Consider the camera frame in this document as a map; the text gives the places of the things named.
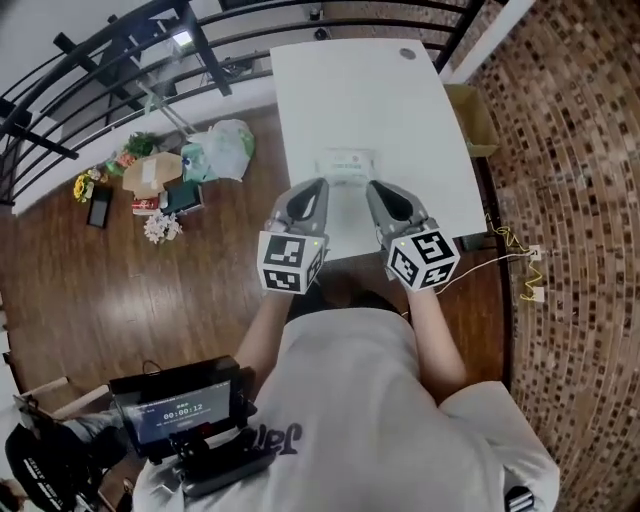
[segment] metal railing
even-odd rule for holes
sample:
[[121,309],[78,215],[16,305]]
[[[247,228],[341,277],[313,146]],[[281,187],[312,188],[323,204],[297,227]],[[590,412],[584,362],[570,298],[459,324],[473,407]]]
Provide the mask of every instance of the metal railing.
[[[331,2],[343,2],[344,0],[324,0],[325,3]],[[356,3],[363,2],[365,0],[349,0],[344,3]],[[446,41],[430,42],[422,41],[426,49],[437,51],[438,55],[433,61],[437,71],[442,70],[447,63],[452,53],[459,45],[462,37],[469,28],[471,22],[476,17],[480,10],[484,0],[468,0],[467,5],[459,6],[456,4],[450,4],[441,1],[429,1],[429,0],[373,0],[375,2],[383,2],[386,4],[400,4],[417,6],[424,9],[436,9],[443,13],[449,13],[457,16],[457,20],[453,25],[430,23],[408,19],[395,19],[395,18],[338,18],[338,19],[320,19],[309,20],[299,23],[288,23],[284,25],[278,25],[268,28],[260,28],[257,30],[243,32],[239,34],[233,34],[231,36],[208,40],[203,27],[221,22],[226,19],[234,18],[237,16],[243,16],[250,13],[256,13],[269,9],[278,9],[283,7],[291,7],[296,5],[312,4],[313,0],[273,0],[270,2],[252,4],[247,7],[230,9],[218,14],[207,16],[198,19],[191,8],[189,0],[152,0],[146,5],[139,7],[138,9],[131,11],[124,15],[122,18],[114,19],[112,23],[107,25],[100,32],[94,34],[83,43],[75,46],[68,38],[61,40],[65,44],[63,47],[65,51],[49,59],[47,62],[31,71],[28,75],[20,79],[9,90],[7,90],[0,99],[8,99],[14,104],[13,110],[6,116],[4,123],[0,126],[0,139],[7,136],[7,140],[10,140],[10,135],[13,136],[13,140],[10,140],[4,150],[4,153],[0,159],[0,204],[13,205],[15,199],[22,194],[33,183],[40,179],[44,174],[50,172],[56,165],[58,165],[65,158],[77,158],[77,152],[86,146],[87,144],[95,141],[109,130],[114,127],[121,126],[128,123],[142,115],[144,115],[144,108],[138,108],[136,105],[140,105],[139,101],[143,100],[146,93],[139,88],[136,91],[129,92],[125,90],[125,86],[135,84],[136,81],[142,77],[148,76],[149,73],[156,70],[160,70],[164,66],[175,62],[175,56],[169,56],[153,62],[152,64],[138,68],[135,72],[130,73],[128,76],[109,82],[110,85],[105,87],[104,91],[100,92],[93,98],[85,101],[79,107],[75,108],[71,112],[66,113],[61,119],[57,119],[57,123],[37,136],[40,140],[45,140],[45,143],[33,142],[29,147],[22,147],[22,144],[26,144],[25,134],[33,134],[34,128],[36,128],[44,119],[60,111],[60,108],[68,104],[70,100],[79,93],[81,89],[87,86],[94,80],[97,80],[100,76],[104,76],[105,71],[113,69],[114,66],[122,65],[123,63],[130,61],[132,56],[139,55],[144,50],[168,40],[176,34],[187,31],[191,37],[192,44],[183,48],[180,58],[185,58],[190,55],[197,55],[199,62],[202,66],[191,69],[189,71],[172,76],[166,81],[156,83],[154,90],[163,90],[166,86],[173,85],[187,80],[189,78],[196,77],[198,75],[204,75],[211,77],[210,83],[196,87],[195,89],[183,92],[181,94],[175,94],[171,97],[165,98],[167,103],[173,103],[180,101],[197,94],[218,89],[222,95],[232,94],[231,85],[251,80],[254,78],[260,78],[269,76],[272,74],[271,70],[252,71],[249,74],[237,76],[235,78],[229,78],[223,68],[228,68],[234,65],[246,65],[253,63],[256,60],[269,57],[269,50],[257,51],[255,53],[244,55],[232,59],[224,60],[221,64],[216,58],[213,52],[214,48],[221,47],[227,44],[244,41],[247,39],[257,38],[261,36],[267,36],[270,34],[277,34],[289,31],[308,30],[308,29],[325,29],[332,27],[361,27],[361,26],[382,26],[382,27],[403,27],[409,29],[417,29],[417,31],[427,30],[433,33],[444,34]],[[129,49],[122,51],[110,60],[104,63],[96,65],[93,63],[93,59],[99,55],[104,57],[109,54],[105,50],[105,46],[116,40],[117,38],[128,37],[132,34],[141,23],[147,23],[149,20],[159,14],[165,13],[173,9],[177,14],[178,23],[174,27],[161,32],[153,37],[150,37],[140,43],[135,43]],[[9,99],[7,95],[18,88],[21,84],[25,83],[30,77],[37,74],[46,66],[52,63],[55,65],[41,78],[33,81],[30,85],[25,87],[17,96]],[[44,108],[40,109],[39,115],[35,116],[31,120],[28,126],[19,126],[17,121],[24,118],[24,114],[29,112],[30,107],[38,100],[41,100],[45,93],[51,94],[50,88],[56,84],[59,80],[63,79],[77,67],[82,67],[87,70],[87,74],[76,80],[74,83],[66,87],[55,98],[47,103]],[[120,101],[112,102],[112,96],[116,95]],[[56,130],[65,125],[71,119],[75,118],[82,112],[85,112],[89,107],[92,107],[101,99],[109,97],[109,104],[106,108],[99,113],[88,119],[87,121],[75,127],[68,133],[65,133],[60,140],[56,142],[49,141],[47,138],[51,136]],[[103,119],[109,120],[114,112],[120,109],[130,109],[131,112],[124,118],[117,120],[114,123],[107,123],[107,126],[97,129],[95,132],[82,139],[72,147],[66,147],[65,144],[78,134],[87,130],[96,122]],[[46,151],[43,151],[37,158],[33,160],[26,168],[22,169],[18,174],[17,170],[20,167],[20,163],[37,147],[46,146]],[[28,181],[25,182],[25,178],[36,169],[36,167],[51,153],[58,153],[59,156],[56,160],[46,165],[43,169],[39,170],[37,174],[31,176]]]

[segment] yellow cable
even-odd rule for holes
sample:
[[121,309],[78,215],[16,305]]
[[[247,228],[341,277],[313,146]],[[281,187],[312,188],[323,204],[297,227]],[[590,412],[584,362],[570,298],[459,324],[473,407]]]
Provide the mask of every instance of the yellow cable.
[[[491,220],[491,216],[488,213],[485,214],[485,219],[489,223],[489,227],[491,228],[491,230],[496,235],[500,235],[501,237],[504,238],[504,243],[508,248],[510,248],[511,246],[515,245],[522,252],[529,252],[531,250],[531,249],[525,249],[522,246],[522,244],[520,243],[520,240],[518,240],[518,237],[511,232],[511,228],[509,228],[508,226],[500,226],[497,229],[494,228],[493,227],[493,221]],[[533,270],[533,272],[536,274],[536,277],[534,277],[533,279],[530,279],[529,281],[524,283],[524,285],[527,288],[529,288],[529,290],[531,290],[531,295],[525,295],[524,293],[521,293],[520,294],[520,298],[522,300],[532,301],[532,300],[534,300],[535,294],[534,294],[533,286],[531,286],[531,285],[533,283],[537,283],[538,281],[540,281],[542,279],[542,274],[533,266],[533,260],[529,261],[529,268],[531,270]]]

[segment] electrical wire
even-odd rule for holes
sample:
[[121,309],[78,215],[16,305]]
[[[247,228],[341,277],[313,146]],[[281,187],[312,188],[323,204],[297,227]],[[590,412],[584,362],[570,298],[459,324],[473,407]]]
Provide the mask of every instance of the electrical wire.
[[451,286],[453,283],[455,283],[458,279],[462,279],[463,277],[471,274],[471,272],[473,272],[474,270],[478,270],[480,267],[484,267],[485,265],[488,265],[489,263],[494,263],[496,261],[500,261],[500,260],[504,260],[506,258],[523,258],[525,256],[529,256],[529,253],[523,253],[523,254],[505,254],[504,256],[500,256],[499,258],[493,258],[492,260],[489,261],[485,261],[484,263],[480,263],[480,265],[476,265],[475,267],[467,270],[464,274],[462,274],[461,276],[456,277],[455,279],[452,279],[451,281],[449,281],[443,288],[440,288],[437,292],[436,295],[440,295],[443,291],[445,291],[447,288],[449,288],[449,286]]
[[[491,216],[488,213],[485,214],[484,218],[488,222],[489,227],[491,228],[491,231],[493,231],[496,235],[500,235],[502,238],[504,238],[504,243],[507,246],[507,248],[511,248],[513,245],[515,245],[524,254],[526,254],[526,255],[530,255],[531,254],[531,248],[525,249],[522,246],[522,244],[520,243],[520,240],[518,240],[518,237],[511,231],[511,228],[509,228],[508,226],[500,226],[498,228],[493,227],[493,221],[491,220]],[[533,266],[533,260],[529,261],[529,265],[528,266],[533,271],[533,273],[536,275],[536,277],[534,277],[533,279],[530,279],[529,281],[524,283],[524,285],[527,288],[529,288],[529,290],[531,290],[531,295],[525,295],[524,293],[521,293],[520,294],[520,298],[522,300],[534,301],[535,300],[535,290],[534,290],[532,285],[534,283],[537,283],[538,281],[540,281],[542,279],[542,274],[538,271],[538,269],[536,269]]]

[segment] wall outlet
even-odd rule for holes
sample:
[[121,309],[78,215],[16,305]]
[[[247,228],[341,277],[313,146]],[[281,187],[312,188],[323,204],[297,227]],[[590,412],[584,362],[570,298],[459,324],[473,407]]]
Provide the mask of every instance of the wall outlet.
[[540,261],[542,259],[542,249],[539,245],[530,245],[529,252],[531,261]]
[[542,286],[533,287],[534,302],[544,302],[544,288]]

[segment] yellow flower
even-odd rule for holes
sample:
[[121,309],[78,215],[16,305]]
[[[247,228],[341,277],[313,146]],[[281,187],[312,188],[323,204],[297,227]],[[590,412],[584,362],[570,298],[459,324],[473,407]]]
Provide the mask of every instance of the yellow flower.
[[76,180],[76,184],[73,187],[73,196],[76,199],[80,199],[82,194],[84,194],[84,180],[80,179],[80,177]]

